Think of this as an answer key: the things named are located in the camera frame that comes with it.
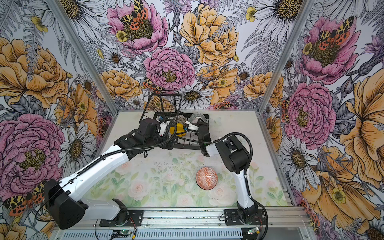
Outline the aluminium front rail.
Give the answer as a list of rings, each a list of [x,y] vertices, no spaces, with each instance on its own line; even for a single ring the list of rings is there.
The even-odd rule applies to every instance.
[[[113,220],[118,213],[126,210],[143,210],[141,228],[187,228],[187,227],[218,227],[226,226],[224,220],[224,209],[237,208],[147,208],[128,209],[117,208],[112,210],[101,210],[89,208],[80,210],[55,211],[52,215],[61,230],[67,230],[80,225],[90,224],[100,220]],[[260,227],[309,227],[310,219],[302,207],[267,207],[267,225]],[[251,226],[230,226],[247,228]]]

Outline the green circuit board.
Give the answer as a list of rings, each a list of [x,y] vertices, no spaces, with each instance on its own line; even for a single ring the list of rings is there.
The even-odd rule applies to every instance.
[[[111,239],[114,238],[133,238],[136,230],[113,230]]]
[[[261,232],[261,229],[259,227],[254,227],[247,231],[248,235],[258,235]]]

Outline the right green circuit board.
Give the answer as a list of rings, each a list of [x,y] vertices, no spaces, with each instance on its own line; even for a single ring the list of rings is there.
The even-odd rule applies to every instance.
[[[259,227],[254,227],[247,231],[248,235],[258,235],[261,232],[261,229]]]

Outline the yellow bowl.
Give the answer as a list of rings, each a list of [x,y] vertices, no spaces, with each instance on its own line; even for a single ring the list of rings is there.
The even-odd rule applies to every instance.
[[[184,130],[183,126],[184,125],[182,124],[177,124],[176,127],[170,127],[170,135],[177,133],[176,136],[178,138],[184,137],[187,134],[187,132]]]

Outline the green patterned bowl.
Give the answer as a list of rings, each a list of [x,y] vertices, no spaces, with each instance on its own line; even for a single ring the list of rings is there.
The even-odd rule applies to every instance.
[[[207,120],[206,116],[205,116],[204,114],[202,114],[202,113],[193,113],[193,114],[191,115],[190,119],[192,119],[192,120],[195,120],[195,119],[202,119],[203,121],[206,121],[206,120]]]

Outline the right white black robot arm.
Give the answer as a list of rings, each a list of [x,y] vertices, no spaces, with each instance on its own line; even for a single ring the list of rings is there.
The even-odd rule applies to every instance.
[[[238,215],[243,223],[249,222],[258,213],[258,204],[252,197],[247,175],[253,158],[251,141],[239,132],[232,132],[212,141],[207,126],[198,127],[197,136],[202,154],[206,157],[221,157],[227,170],[234,175]]]

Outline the pink striped bowl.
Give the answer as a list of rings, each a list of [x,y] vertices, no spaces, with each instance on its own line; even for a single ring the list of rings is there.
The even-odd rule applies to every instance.
[[[190,123],[193,124],[193,125],[197,125],[199,122],[206,123],[206,119],[203,119],[201,117],[191,118],[190,119]]]

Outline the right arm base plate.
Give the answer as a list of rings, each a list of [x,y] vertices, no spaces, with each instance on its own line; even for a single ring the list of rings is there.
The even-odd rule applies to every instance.
[[[250,216],[240,214],[238,209],[224,209],[224,220],[226,226],[266,226],[268,218],[262,209]]]

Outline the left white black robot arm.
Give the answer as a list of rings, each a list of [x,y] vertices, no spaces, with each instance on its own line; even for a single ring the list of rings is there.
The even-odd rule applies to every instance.
[[[129,218],[128,209],[118,199],[89,200],[84,196],[100,180],[135,156],[148,155],[155,148],[171,150],[175,143],[177,123],[170,119],[157,121],[144,119],[137,129],[114,141],[107,151],[79,171],[60,181],[50,180],[45,186],[48,213],[61,230],[69,229],[81,221],[106,220],[117,226]]]

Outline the brown dotted patterned bowl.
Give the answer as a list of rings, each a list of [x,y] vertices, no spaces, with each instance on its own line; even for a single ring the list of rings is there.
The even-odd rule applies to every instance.
[[[184,125],[187,121],[187,118],[183,115],[177,116],[177,123]]]

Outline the left green circuit board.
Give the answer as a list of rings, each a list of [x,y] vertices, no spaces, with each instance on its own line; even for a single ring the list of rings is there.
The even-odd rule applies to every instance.
[[[111,239],[114,238],[133,238],[136,230],[113,230]]]

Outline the red orange patterned bowl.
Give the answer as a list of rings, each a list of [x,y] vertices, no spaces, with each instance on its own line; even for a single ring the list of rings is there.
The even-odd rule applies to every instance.
[[[218,183],[218,175],[214,169],[203,167],[196,174],[196,183],[203,190],[212,190]]]

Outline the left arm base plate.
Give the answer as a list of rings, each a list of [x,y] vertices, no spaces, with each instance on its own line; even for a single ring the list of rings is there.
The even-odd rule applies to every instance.
[[[113,220],[100,220],[100,227],[140,227],[142,225],[143,210],[121,211]]]

